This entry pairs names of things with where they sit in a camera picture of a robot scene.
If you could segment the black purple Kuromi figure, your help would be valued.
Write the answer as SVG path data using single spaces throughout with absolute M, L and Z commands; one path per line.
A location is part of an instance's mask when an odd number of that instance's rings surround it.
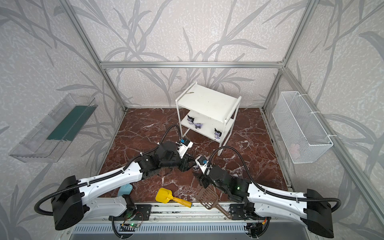
M 187 121 L 190 125 L 193 125 L 194 124 L 194 121 L 195 121 L 195 118 L 193 117 L 190 117 L 189 115 L 187 115 Z

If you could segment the dark purple small figure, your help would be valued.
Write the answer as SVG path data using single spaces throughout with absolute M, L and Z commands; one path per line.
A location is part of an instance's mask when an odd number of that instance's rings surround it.
M 195 129 L 201 129 L 203 124 L 202 123 L 194 123 Z

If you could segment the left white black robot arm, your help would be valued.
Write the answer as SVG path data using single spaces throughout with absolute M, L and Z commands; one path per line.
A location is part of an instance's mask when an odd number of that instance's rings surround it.
M 68 229 L 83 219 L 102 216 L 119 217 L 127 211 L 130 201 L 126 197 L 98 200 L 98 197 L 127 184 L 149 179 L 161 169 L 178 168 L 186 172 L 196 165 L 187 154 L 193 142 L 164 142 L 147 153 L 133 158 L 126 166 L 105 174 L 78 180 L 70 176 L 63 180 L 58 190 L 34 206 L 37 214 L 52 216 L 55 229 Z

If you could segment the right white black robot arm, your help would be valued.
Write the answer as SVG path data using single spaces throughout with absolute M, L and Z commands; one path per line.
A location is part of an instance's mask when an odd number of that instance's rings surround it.
M 324 238 L 334 237 L 332 213 L 337 199 L 323 198 L 317 191 L 308 189 L 305 193 L 281 191 L 259 184 L 251 180 L 234 177 L 219 166 L 208 167 L 197 164 L 202 175 L 200 184 L 214 187 L 227 194 L 228 199 L 243 204 L 241 216 L 251 218 L 281 218 L 298 222 L 307 229 Z

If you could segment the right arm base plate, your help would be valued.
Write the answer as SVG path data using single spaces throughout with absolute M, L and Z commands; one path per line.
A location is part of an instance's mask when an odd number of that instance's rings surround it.
M 230 204 L 229 213 L 232 216 L 232 220 L 240 221 L 249 219 L 244 210 L 244 207 L 244 204 Z

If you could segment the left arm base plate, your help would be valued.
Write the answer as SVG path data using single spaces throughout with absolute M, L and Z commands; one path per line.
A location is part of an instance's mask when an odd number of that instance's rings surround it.
M 122 213 L 121 218 L 126 221 L 148 221 L 151 210 L 152 205 L 128 206 Z

